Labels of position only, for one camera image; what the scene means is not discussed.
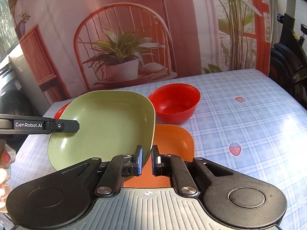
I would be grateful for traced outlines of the hand with red nails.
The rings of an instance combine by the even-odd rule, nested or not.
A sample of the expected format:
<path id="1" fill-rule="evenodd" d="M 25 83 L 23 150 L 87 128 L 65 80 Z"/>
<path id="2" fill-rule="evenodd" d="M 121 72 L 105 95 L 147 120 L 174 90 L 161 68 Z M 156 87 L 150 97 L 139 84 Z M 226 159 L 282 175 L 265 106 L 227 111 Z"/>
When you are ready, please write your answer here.
<path id="1" fill-rule="evenodd" d="M 7 213 L 6 201 L 12 191 L 7 184 L 11 178 L 11 164 L 15 161 L 16 151 L 6 144 L 5 140 L 1 140 L 1 168 L 0 168 L 0 184 L 1 184 L 1 213 Z"/>

